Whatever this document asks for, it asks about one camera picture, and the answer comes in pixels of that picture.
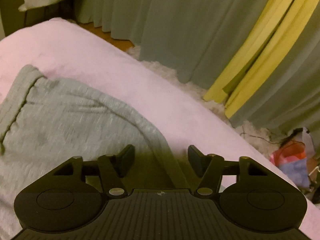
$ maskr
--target blanket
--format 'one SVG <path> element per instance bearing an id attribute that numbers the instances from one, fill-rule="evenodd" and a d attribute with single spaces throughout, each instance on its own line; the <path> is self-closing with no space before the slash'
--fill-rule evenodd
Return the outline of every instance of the blanket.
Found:
<path id="1" fill-rule="evenodd" d="M 189 188 L 160 131 L 122 101 L 72 79 L 47 79 L 27 65 L 0 105 L 0 239 L 21 226 L 16 195 L 72 156 L 84 161 L 135 146 L 135 161 L 122 179 L 128 190 Z"/>

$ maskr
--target silver screw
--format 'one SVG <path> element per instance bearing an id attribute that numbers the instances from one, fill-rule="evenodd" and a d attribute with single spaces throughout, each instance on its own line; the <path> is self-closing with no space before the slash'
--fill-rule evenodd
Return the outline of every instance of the silver screw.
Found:
<path id="1" fill-rule="evenodd" d="M 211 195 L 213 193 L 212 189 L 210 188 L 207 188 L 207 187 L 201 187 L 197 190 L 197 192 L 200 194 L 200 195 L 203 195 L 203 196 L 208 196 L 208 195 Z"/>
<path id="2" fill-rule="evenodd" d="M 109 190 L 110 195 L 113 196 L 120 196 L 124 193 L 124 189 L 119 188 L 119 187 L 114 187 L 111 190 Z"/>

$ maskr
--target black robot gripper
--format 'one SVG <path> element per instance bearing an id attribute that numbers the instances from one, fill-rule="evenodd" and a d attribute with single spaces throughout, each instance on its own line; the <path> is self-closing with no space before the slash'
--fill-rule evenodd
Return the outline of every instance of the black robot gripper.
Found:
<path id="1" fill-rule="evenodd" d="M 128 145 L 97 161 L 75 156 L 23 189 L 14 202 L 23 229 L 13 239 L 309 239 L 299 231 L 304 195 L 249 157 L 225 161 L 191 145 L 188 159 L 201 178 L 196 190 L 127 192 L 121 178 L 134 154 Z M 225 175 L 236 175 L 236 183 L 219 193 Z M 102 190 L 86 176 L 98 176 Z"/>

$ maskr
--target pink bed sheet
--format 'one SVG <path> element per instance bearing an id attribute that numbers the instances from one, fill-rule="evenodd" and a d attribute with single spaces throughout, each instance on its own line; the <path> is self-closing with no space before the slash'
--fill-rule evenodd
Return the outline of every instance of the pink bed sheet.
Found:
<path id="1" fill-rule="evenodd" d="M 146 69 L 140 62 L 79 26 L 55 18 L 0 42 L 0 103 L 26 64 L 47 77 L 79 80 L 137 109 L 167 139 L 175 155 L 193 144 L 226 160 L 249 156 L 292 183 L 279 169 L 208 109 Z M 224 178 L 229 186 L 233 178 Z M 300 230 L 320 239 L 320 211 L 308 201 Z"/>

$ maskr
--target beige carpet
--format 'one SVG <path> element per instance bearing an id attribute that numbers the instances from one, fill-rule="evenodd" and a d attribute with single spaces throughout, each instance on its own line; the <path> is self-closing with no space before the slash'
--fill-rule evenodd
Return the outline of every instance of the beige carpet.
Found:
<path id="1" fill-rule="evenodd" d="M 127 53 L 139 60 L 140 46 L 130 48 Z M 212 111 L 213 114 L 218 116 L 223 122 L 231 127 L 228 118 L 224 114 L 224 106 L 222 104 L 217 104 L 214 101 L 206 102 L 202 99 L 203 95 L 206 93 L 205 89 L 198 87 L 197 85 L 189 82 L 187 84 L 181 84 L 177 79 L 177 72 L 171 68 L 161 65 L 159 62 L 148 62 L 142 61 L 142 64 L 157 73 L 159 76 L 168 80 L 171 84 L 175 85 L 185 93 L 189 94 L 195 100 L 200 102 L 204 107 Z M 267 159 L 271 153 L 278 149 L 278 144 L 271 144 L 269 136 L 270 132 L 268 129 L 256 129 L 250 122 L 244 122 L 242 126 L 234 128 L 235 131 L 241 135 L 250 145 L 256 148 L 260 153 L 262 153 Z"/>

